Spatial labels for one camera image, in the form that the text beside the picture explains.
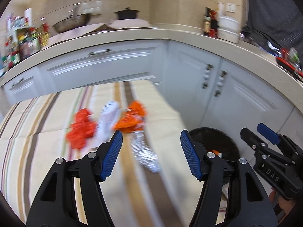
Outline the person's hand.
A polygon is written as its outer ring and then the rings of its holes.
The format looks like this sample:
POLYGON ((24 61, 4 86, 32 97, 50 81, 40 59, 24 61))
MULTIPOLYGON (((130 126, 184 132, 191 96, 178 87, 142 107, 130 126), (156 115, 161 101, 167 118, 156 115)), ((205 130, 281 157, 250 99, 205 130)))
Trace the person's hand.
POLYGON ((269 200, 272 203, 273 208, 281 208, 281 210, 278 211, 278 222, 282 222, 283 219, 291 212, 292 208, 296 205, 296 201, 294 199, 285 200, 273 188, 269 194, 269 200))

